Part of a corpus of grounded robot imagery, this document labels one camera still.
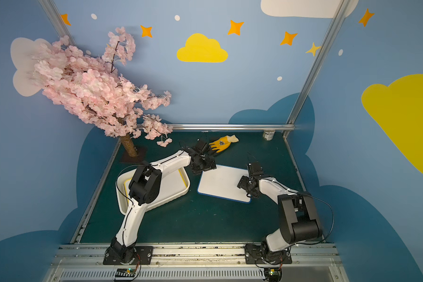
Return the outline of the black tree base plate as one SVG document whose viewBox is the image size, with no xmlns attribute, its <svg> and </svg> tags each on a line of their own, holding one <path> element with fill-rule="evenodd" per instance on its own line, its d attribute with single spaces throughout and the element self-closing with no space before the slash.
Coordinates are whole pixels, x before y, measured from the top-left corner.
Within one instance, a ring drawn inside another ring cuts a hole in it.
<svg viewBox="0 0 423 282">
<path fill-rule="evenodd" d="M 132 157 L 128 154 L 126 148 L 124 148 L 123 150 L 123 155 L 120 158 L 119 162 L 120 163 L 141 163 L 146 159 L 146 154 L 148 151 L 148 148 L 145 146 L 135 146 L 134 147 L 137 156 L 136 157 Z"/>
</svg>

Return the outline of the right aluminium frame post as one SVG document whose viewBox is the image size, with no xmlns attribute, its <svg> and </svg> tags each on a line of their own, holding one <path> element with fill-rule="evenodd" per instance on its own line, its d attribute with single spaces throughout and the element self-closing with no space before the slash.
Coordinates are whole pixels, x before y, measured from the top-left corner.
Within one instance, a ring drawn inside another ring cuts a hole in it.
<svg viewBox="0 0 423 282">
<path fill-rule="evenodd" d="M 350 0 L 340 1 L 336 13 L 332 18 L 330 26 L 324 36 L 323 42 L 321 43 L 321 48 L 318 50 L 318 54 L 315 56 L 313 64 L 311 66 L 310 72 L 305 80 L 303 88 L 296 99 L 296 102 L 290 112 L 289 118 L 286 122 L 286 125 L 292 126 L 292 129 L 283 131 L 283 139 L 286 142 L 288 135 L 295 128 L 295 122 L 299 116 L 300 111 L 303 108 L 303 105 L 313 87 L 315 80 L 318 77 L 321 67 L 338 35 L 338 32 L 346 18 L 345 14 L 349 10 L 349 6 L 352 3 Z"/>
</svg>

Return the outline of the green circuit board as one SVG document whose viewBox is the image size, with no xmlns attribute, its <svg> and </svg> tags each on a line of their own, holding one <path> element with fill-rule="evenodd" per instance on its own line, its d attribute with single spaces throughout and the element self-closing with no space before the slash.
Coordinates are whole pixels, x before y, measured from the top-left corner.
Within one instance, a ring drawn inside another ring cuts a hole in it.
<svg viewBox="0 0 423 282">
<path fill-rule="evenodd" d="M 263 269 L 264 282 L 280 282 L 282 279 L 281 268 L 264 268 Z"/>
<path fill-rule="evenodd" d="M 135 278 L 135 268 L 117 269 L 114 275 L 114 282 L 132 282 Z"/>
</svg>

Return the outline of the aluminium frame post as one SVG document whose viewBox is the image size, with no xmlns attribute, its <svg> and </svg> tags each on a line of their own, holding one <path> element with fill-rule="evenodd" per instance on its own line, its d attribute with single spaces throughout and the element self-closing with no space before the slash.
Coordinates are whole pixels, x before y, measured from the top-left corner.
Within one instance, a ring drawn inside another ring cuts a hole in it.
<svg viewBox="0 0 423 282">
<path fill-rule="evenodd" d="M 63 36 L 69 36 L 69 43 L 76 46 L 76 42 L 71 35 L 67 24 L 64 23 L 57 6 L 55 5 L 55 2 L 53 0 L 39 0 L 38 2 L 46 13 L 52 26 L 55 28 L 58 36 L 60 38 Z"/>
<path fill-rule="evenodd" d="M 303 88 L 296 99 L 296 102 L 290 112 L 289 118 L 286 122 L 286 125 L 292 126 L 292 129 L 283 131 L 283 139 L 286 142 L 288 135 L 295 128 L 295 122 L 299 116 L 300 111 L 303 108 L 303 105 L 313 87 L 315 80 L 318 77 L 321 67 L 338 35 L 338 32 L 346 18 L 345 14 L 349 10 L 349 6 L 352 3 L 350 0 L 340 1 L 336 13 L 332 18 L 330 26 L 324 36 L 323 42 L 321 43 L 321 48 L 318 50 L 318 54 L 315 56 L 313 64 L 311 66 L 310 72 L 305 80 Z"/>
</svg>

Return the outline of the pink cherry blossom tree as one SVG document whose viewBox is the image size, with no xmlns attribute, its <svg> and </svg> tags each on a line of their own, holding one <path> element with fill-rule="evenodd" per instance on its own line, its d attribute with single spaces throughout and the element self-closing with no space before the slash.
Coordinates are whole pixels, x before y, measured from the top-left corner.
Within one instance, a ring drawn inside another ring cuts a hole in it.
<svg viewBox="0 0 423 282">
<path fill-rule="evenodd" d="M 108 36 L 105 51 L 97 58 L 71 45 L 69 36 L 41 44 L 34 56 L 35 84 L 53 104 L 62 105 L 106 136 L 119 138 L 131 157 L 138 155 L 132 141 L 141 136 L 167 147 L 172 128 L 147 110 L 169 106 L 171 93 L 155 94 L 147 85 L 136 86 L 119 74 L 116 63 L 132 60 L 136 42 L 124 27 Z"/>
</svg>

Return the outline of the horizontal aluminium back bar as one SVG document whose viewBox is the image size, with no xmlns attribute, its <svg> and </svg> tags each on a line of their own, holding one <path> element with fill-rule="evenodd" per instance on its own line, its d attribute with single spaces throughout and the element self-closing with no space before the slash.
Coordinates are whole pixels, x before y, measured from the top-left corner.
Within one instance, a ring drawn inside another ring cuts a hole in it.
<svg viewBox="0 0 423 282">
<path fill-rule="evenodd" d="M 291 124 L 168 124 L 173 130 L 183 131 L 293 131 L 295 126 Z"/>
</svg>

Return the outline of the blue-edged whiteboard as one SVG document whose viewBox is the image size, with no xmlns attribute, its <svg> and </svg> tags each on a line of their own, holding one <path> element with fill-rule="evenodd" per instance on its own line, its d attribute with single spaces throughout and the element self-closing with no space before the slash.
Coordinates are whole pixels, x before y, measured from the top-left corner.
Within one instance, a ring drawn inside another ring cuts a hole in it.
<svg viewBox="0 0 423 282">
<path fill-rule="evenodd" d="M 217 165 L 216 169 L 202 172 L 197 192 L 220 199 L 250 203 L 251 198 L 246 196 L 246 191 L 237 187 L 242 176 L 248 176 L 248 171 Z"/>
</svg>

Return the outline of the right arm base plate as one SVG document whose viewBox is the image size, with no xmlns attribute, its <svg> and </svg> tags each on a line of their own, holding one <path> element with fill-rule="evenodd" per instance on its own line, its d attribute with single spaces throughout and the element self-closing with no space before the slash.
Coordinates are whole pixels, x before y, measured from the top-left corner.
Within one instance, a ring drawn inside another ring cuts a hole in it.
<svg viewBox="0 0 423 282">
<path fill-rule="evenodd" d="M 270 251 L 265 243 L 261 245 L 246 244 L 244 246 L 244 255 L 246 264 L 269 264 L 275 266 L 292 263 L 291 254 L 288 250 Z"/>
</svg>

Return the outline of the yellow black work glove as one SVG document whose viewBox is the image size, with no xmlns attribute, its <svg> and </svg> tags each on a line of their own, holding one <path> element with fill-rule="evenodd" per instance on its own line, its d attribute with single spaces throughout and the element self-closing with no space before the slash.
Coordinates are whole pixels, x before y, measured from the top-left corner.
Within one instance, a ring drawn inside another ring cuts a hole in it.
<svg viewBox="0 0 423 282">
<path fill-rule="evenodd" d="M 209 143 L 210 149 L 216 153 L 226 150 L 232 143 L 237 143 L 239 139 L 235 136 L 223 136 L 217 141 Z"/>
</svg>

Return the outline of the aluminium front rail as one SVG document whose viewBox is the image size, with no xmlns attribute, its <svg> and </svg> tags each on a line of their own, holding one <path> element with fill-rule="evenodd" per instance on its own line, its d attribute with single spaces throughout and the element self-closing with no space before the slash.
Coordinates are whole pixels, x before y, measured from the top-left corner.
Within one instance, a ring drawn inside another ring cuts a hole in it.
<svg viewBox="0 0 423 282">
<path fill-rule="evenodd" d="M 291 264 L 246 264 L 243 243 L 148 243 L 149 265 L 103 265 L 105 244 L 61 245 L 46 282 L 114 282 L 117 269 L 135 268 L 133 282 L 263 282 L 264 268 L 281 268 L 281 282 L 347 282 L 333 244 L 294 246 Z"/>
</svg>

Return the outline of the left aluminium frame post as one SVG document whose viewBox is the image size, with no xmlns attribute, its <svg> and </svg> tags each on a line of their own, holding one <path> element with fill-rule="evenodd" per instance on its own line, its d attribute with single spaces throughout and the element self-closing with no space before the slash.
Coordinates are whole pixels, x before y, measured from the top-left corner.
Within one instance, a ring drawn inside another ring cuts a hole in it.
<svg viewBox="0 0 423 282">
<path fill-rule="evenodd" d="M 38 2 L 46 13 L 52 26 L 55 28 L 58 36 L 60 38 L 63 36 L 69 36 L 69 43 L 76 46 L 76 42 L 71 35 L 67 24 L 64 23 L 57 6 L 55 5 L 55 2 L 53 0 L 39 0 Z"/>
</svg>

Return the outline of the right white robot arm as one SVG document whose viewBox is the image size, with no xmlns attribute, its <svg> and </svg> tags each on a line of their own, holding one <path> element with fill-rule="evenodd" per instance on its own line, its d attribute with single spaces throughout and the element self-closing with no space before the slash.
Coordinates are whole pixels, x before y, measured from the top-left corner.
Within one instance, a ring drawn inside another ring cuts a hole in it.
<svg viewBox="0 0 423 282">
<path fill-rule="evenodd" d="M 275 202 L 278 207 L 279 229 L 267 235 L 260 244 L 245 245 L 246 264 L 273 266 L 291 264 L 293 245 L 312 246 L 313 239 L 317 239 L 316 244 L 320 244 L 332 234 L 335 215 L 330 204 L 312 196 L 309 192 L 288 188 L 276 178 L 265 174 L 259 162 L 248 163 L 247 171 L 249 175 L 242 176 L 237 187 L 243 189 L 246 196 L 251 199 L 266 195 Z M 331 211 L 331 228 L 325 236 L 315 201 L 324 203 Z"/>
</svg>

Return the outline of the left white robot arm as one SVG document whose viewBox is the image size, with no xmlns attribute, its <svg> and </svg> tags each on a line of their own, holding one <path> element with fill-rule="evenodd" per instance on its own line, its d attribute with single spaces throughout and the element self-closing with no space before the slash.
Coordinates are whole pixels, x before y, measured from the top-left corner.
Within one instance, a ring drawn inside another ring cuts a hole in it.
<svg viewBox="0 0 423 282">
<path fill-rule="evenodd" d="M 190 180 L 185 168 L 194 174 L 216 169 L 210 145 L 198 140 L 173 155 L 152 163 L 142 162 L 136 169 L 121 174 L 115 187 L 120 211 L 125 215 L 121 228 L 105 251 L 104 265 L 150 264 L 148 256 L 137 251 L 136 241 L 143 217 L 148 210 L 167 204 L 185 194 Z"/>
</svg>

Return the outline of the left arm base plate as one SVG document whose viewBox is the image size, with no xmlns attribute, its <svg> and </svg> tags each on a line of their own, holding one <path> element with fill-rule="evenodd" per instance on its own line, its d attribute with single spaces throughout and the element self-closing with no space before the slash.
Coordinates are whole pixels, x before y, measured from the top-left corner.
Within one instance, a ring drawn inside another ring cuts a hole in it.
<svg viewBox="0 0 423 282">
<path fill-rule="evenodd" d="M 103 265 L 149 265 L 152 260 L 153 250 L 153 246 L 134 246 L 123 250 L 115 250 L 108 247 L 105 251 Z"/>
</svg>

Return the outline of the right green circuit board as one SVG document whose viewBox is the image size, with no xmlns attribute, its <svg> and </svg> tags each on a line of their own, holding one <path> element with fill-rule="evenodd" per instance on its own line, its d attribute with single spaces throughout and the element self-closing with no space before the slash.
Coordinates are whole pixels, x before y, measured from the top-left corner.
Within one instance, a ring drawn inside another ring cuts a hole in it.
<svg viewBox="0 0 423 282">
<path fill-rule="evenodd" d="M 280 282 L 282 279 L 281 268 L 264 268 L 263 269 L 264 282 Z"/>
</svg>

